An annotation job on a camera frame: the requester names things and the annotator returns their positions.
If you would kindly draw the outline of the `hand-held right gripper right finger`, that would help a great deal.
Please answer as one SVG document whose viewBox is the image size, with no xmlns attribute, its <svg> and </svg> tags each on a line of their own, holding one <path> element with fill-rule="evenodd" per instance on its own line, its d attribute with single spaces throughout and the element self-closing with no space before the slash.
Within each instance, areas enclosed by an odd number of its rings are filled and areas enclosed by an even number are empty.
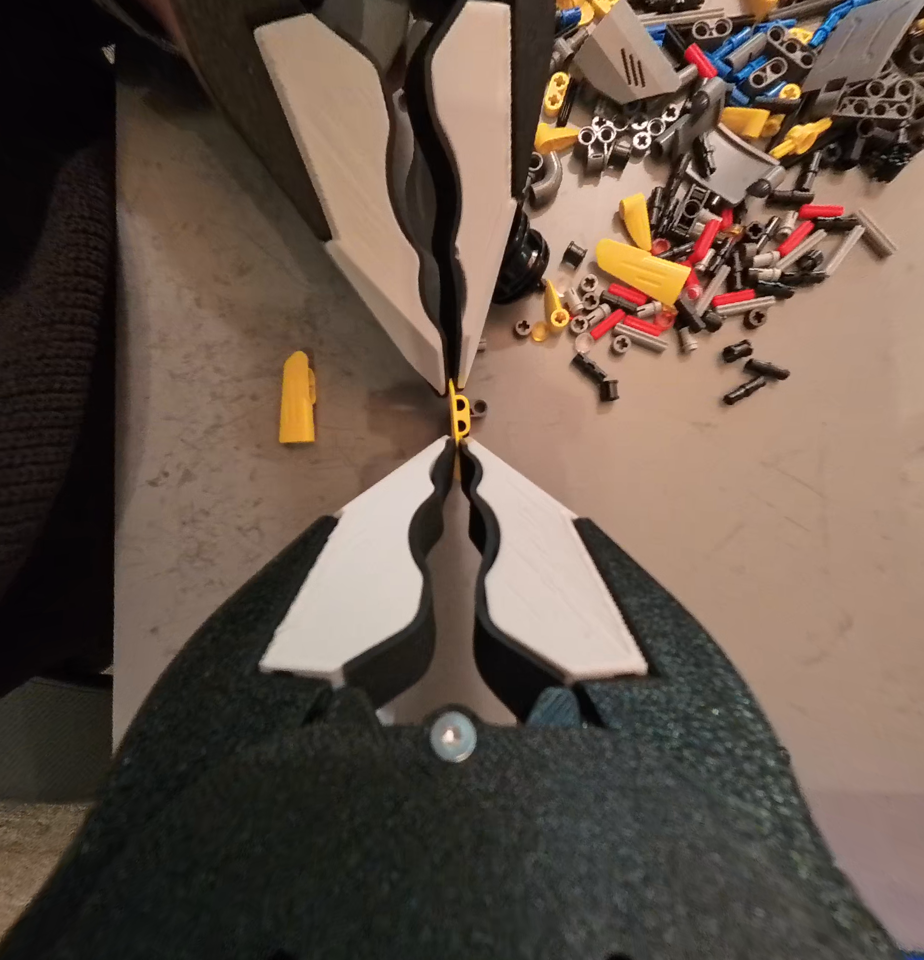
<svg viewBox="0 0 924 960">
<path fill-rule="evenodd" d="M 582 519 L 479 441 L 460 469 L 480 554 L 473 653 L 492 693 L 530 711 L 549 688 L 648 675 Z"/>
</svg>

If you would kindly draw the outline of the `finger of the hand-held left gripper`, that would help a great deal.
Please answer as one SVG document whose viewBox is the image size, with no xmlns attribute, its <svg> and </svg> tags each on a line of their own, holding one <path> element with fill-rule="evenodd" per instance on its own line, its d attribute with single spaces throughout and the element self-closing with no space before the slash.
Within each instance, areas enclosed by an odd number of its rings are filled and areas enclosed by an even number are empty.
<svg viewBox="0 0 924 960">
<path fill-rule="evenodd" d="M 505 2 L 449 2 L 408 61 L 422 290 L 455 386 L 468 379 L 516 215 L 512 19 Z"/>
<path fill-rule="evenodd" d="M 324 214 L 329 258 L 443 396 L 444 335 L 393 198 L 393 105 L 380 59 L 360 33 L 350 13 L 303 12 L 256 27 L 253 38 Z"/>
</svg>

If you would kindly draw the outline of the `pile of toy building pieces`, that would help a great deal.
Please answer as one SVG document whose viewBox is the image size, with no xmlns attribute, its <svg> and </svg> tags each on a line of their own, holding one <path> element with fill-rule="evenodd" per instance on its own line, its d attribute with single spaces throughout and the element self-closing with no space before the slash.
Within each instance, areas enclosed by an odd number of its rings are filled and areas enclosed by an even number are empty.
<svg viewBox="0 0 924 960">
<path fill-rule="evenodd" d="M 857 249 L 898 252 L 869 211 L 818 196 L 858 172 L 894 182 L 924 151 L 924 2 L 555 2 L 554 46 L 523 191 L 547 242 L 542 318 L 515 336 L 594 358 L 682 354 L 737 318 L 831 280 Z M 603 238 L 691 267 L 665 306 L 597 266 Z"/>
</svg>

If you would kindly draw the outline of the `yellow curved toy brick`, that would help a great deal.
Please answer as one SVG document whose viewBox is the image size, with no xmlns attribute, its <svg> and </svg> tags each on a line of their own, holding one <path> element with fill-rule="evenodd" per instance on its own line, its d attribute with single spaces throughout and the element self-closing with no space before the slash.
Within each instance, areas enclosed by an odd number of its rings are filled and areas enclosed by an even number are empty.
<svg viewBox="0 0 924 960">
<path fill-rule="evenodd" d="M 278 441 L 287 446 L 309 445 L 316 439 L 316 378 L 307 353 L 291 353 L 281 378 Z"/>
<path fill-rule="evenodd" d="M 451 437 L 455 444 L 453 479 L 461 480 L 461 449 L 468 441 L 471 428 L 471 406 L 468 398 L 455 385 L 452 378 L 447 381 Z"/>
</svg>

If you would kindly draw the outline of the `large yellow toy panel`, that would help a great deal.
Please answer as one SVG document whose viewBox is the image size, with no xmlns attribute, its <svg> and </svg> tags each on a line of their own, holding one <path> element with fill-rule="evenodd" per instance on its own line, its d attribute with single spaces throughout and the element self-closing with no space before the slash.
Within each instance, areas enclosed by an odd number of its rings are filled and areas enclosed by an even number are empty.
<svg viewBox="0 0 924 960">
<path fill-rule="evenodd" d="M 691 275 L 689 266 L 610 238 L 597 242 L 595 256 L 601 271 L 664 306 L 675 304 Z"/>
</svg>

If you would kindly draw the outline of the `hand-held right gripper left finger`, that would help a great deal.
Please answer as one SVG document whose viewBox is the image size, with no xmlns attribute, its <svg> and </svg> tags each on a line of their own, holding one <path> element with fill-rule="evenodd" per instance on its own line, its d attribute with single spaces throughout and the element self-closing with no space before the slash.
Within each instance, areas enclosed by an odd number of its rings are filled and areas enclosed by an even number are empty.
<svg viewBox="0 0 924 960">
<path fill-rule="evenodd" d="M 428 556 L 444 530 L 455 455 L 455 441 L 439 438 L 337 511 L 261 671 L 334 688 L 420 679 L 435 640 Z"/>
</svg>

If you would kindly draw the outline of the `black toy wheel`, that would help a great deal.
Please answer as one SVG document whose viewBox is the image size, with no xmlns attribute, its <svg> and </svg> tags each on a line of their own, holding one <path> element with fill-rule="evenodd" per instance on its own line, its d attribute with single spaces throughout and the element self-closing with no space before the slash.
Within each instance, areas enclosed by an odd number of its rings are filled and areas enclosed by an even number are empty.
<svg viewBox="0 0 924 960">
<path fill-rule="evenodd" d="M 531 226 L 520 203 L 492 291 L 492 304 L 506 306 L 538 293 L 548 267 L 550 249 L 541 234 Z"/>
</svg>

